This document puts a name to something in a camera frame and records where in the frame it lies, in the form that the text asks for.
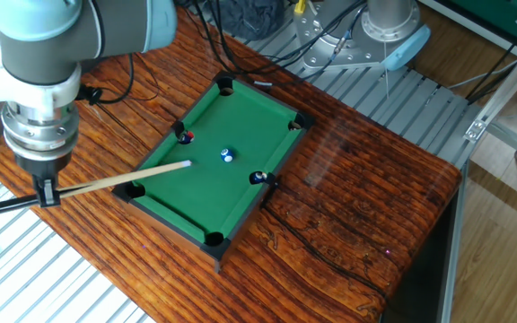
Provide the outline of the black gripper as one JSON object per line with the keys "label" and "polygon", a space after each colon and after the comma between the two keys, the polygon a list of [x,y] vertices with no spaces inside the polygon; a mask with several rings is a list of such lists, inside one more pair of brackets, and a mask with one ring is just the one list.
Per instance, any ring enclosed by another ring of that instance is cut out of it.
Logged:
{"label": "black gripper", "polygon": [[71,161],[72,154],[50,161],[36,161],[15,154],[16,163],[32,175],[33,188],[40,207],[53,207],[61,204],[60,194],[57,190],[57,174]]}

